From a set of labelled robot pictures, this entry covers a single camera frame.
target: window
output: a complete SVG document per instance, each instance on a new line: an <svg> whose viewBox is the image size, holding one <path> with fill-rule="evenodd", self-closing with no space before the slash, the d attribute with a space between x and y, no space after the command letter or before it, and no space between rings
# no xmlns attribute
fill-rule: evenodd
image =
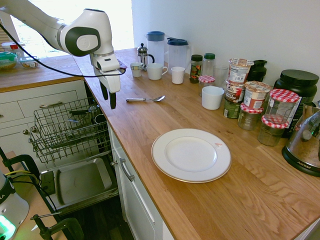
<svg viewBox="0 0 320 240"><path fill-rule="evenodd" d="M62 19L65 23L75 20L83 9L99 9L107 13L115 50L134 47L131 0L29 0L49 16ZM39 58L65 55L49 46L41 35L18 19L11 17L19 41L25 49Z"/></svg>

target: wire basket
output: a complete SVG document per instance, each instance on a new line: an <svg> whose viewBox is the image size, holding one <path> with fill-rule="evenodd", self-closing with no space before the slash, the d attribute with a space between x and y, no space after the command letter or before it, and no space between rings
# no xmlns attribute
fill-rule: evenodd
<svg viewBox="0 0 320 240"><path fill-rule="evenodd" d="M93 97L72 101L55 107L35 110L34 125L41 137L66 133L94 124L101 114Z"/></svg>
<svg viewBox="0 0 320 240"><path fill-rule="evenodd" d="M107 120L93 98L34 111L38 134L29 143L42 163L80 153L95 157L111 150Z"/></svg>

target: drawer handle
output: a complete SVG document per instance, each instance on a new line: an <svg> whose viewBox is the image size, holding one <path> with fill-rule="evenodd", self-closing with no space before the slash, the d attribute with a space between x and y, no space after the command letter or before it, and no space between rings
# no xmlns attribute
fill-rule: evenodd
<svg viewBox="0 0 320 240"><path fill-rule="evenodd" d="M134 176L134 175L130 175L130 174L126 171L125 166L124 166L124 163L125 163L125 162L126 162L125 159L120 158L120 165L121 165L121 168L122 168L124 174L125 174L126 177L130 180L130 182L133 182L133 180L135 179L135 176Z"/></svg>
<svg viewBox="0 0 320 240"><path fill-rule="evenodd" d="M59 105L62 105L64 104L62 101L58 101L57 103L53 103L53 104L49 104L49 105L40 105L39 108L41 109L48 109L48 108L52 108L52 107L55 107L55 106L59 106Z"/></svg>

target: black container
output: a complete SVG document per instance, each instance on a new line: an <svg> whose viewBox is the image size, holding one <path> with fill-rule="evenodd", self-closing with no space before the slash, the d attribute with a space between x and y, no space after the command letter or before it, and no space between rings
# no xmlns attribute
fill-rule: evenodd
<svg viewBox="0 0 320 240"><path fill-rule="evenodd" d="M287 89L299 95L299 100L293 107L289 116L289 126L284 130L283 138L289 138L295 125L303 113L303 103L312 102L317 93L319 76L301 70L283 70L280 78L275 82L275 89Z"/></svg>
<svg viewBox="0 0 320 240"><path fill-rule="evenodd" d="M246 78L247 82L257 81L262 82L264 76L266 75L267 69L265 68L266 60L255 60L253 61L254 65L250 67L248 77Z"/></svg>

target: cabinet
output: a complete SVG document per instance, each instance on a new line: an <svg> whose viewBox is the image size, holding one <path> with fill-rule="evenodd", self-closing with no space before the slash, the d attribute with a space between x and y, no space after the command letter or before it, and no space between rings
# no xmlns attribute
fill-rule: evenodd
<svg viewBox="0 0 320 240"><path fill-rule="evenodd" d="M156 206L108 125L122 215L136 240L173 240Z"/></svg>
<svg viewBox="0 0 320 240"><path fill-rule="evenodd" d="M30 155L39 171L65 164L65 162L40 163L28 139L34 126L34 111L40 106L50 107L87 97L83 80L28 88L0 93L0 147L7 153ZM54 111L59 106L52 106Z"/></svg>

